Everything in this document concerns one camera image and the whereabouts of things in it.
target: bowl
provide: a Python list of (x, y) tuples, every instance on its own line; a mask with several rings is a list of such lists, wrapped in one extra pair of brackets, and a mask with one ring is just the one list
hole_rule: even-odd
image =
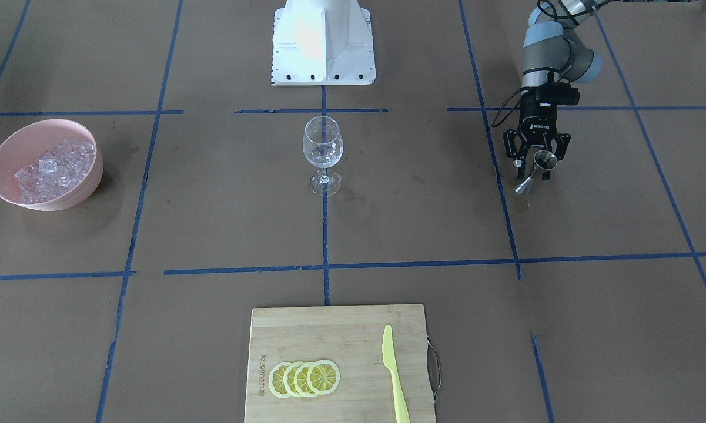
[[(23, 191), (14, 174), (33, 163), (42, 153), (57, 147), (64, 137), (73, 141), (88, 141), (94, 145), (92, 166), (86, 176), (67, 193), (43, 203), (27, 204), (21, 200)], [(99, 185), (102, 177), (102, 156), (92, 132), (78, 122), (48, 119), (24, 126), (0, 145), (0, 198), (26, 209), (51, 212), (68, 209), (86, 200)]]

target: metal jigger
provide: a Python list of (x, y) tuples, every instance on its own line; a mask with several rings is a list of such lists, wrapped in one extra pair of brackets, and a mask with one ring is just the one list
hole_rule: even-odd
[(536, 176), (554, 170), (555, 167), (557, 167), (557, 156), (549, 150), (538, 150), (533, 156), (533, 171), (530, 172), (530, 176), (526, 180), (514, 188), (514, 192), (519, 195), (528, 195)]

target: glass base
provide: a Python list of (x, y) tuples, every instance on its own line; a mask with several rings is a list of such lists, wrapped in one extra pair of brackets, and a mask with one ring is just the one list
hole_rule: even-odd
[(308, 180), (310, 190), (320, 196), (333, 196), (340, 190), (340, 182), (342, 182), (342, 177), (328, 169), (326, 173), (324, 169), (320, 169)]

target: brand logo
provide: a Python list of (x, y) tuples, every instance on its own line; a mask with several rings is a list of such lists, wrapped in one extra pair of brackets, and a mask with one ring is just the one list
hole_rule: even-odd
[(266, 391), (266, 356), (261, 354), (259, 358), (259, 396), (263, 397)]

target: yellow knife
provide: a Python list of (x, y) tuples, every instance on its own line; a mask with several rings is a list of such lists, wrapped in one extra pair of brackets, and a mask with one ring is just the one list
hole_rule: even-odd
[(395, 345), (392, 341), (392, 327), (390, 325), (384, 327), (384, 336), (382, 337), (382, 361), (384, 366), (387, 367), (392, 374), (392, 396), (395, 402), (395, 419), (397, 423), (410, 423), (410, 415), (407, 414), (407, 404), (404, 401), (404, 394), (402, 394), (402, 387), (399, 382), (397, 361), (395, 360)]

